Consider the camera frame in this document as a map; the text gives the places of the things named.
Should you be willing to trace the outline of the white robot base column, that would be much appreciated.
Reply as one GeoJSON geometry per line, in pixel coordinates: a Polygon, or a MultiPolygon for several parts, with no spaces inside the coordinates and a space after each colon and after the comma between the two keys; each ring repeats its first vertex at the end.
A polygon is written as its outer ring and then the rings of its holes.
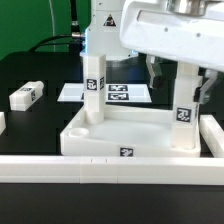
{"type": "Polygon", "coordinates": [[[138,56],[121,46],[121,15],[125,0],[91,0],[91,22],[85,30],[85,47],[80,53],[103,53],[107,61],[122,61],[138,56]]]}

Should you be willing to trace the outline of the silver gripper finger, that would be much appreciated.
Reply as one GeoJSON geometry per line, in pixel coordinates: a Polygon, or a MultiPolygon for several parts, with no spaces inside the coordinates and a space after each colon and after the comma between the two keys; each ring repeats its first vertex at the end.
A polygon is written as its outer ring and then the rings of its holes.
{"type": "Polygon", "coordinates": [[[207,78],[207,81],[201,87],[195,89],[194,101],[199,104],[206,104],[209,102],[211,91],[218,81],[218,72],[207,69],[205,71],[205,77],[207,78]]]}
{"type": "Polygon", "coordinates": [[[164,77],[161,71],[162,59],[156,56],[147,55],[146,65],[150,75],[149,87],[152,89],[161,88],[163,85],[164,77]]]}

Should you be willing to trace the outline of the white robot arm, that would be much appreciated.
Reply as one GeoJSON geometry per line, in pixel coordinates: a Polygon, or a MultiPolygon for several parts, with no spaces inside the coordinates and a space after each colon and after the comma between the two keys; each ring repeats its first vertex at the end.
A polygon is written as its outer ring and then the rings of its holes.
{"type": "Polygon", "coordinates": [[[129,49],[206,70],[196,100],[208,102],[224,73],[224,0],[126,0],[121,44],[129,49]]]}

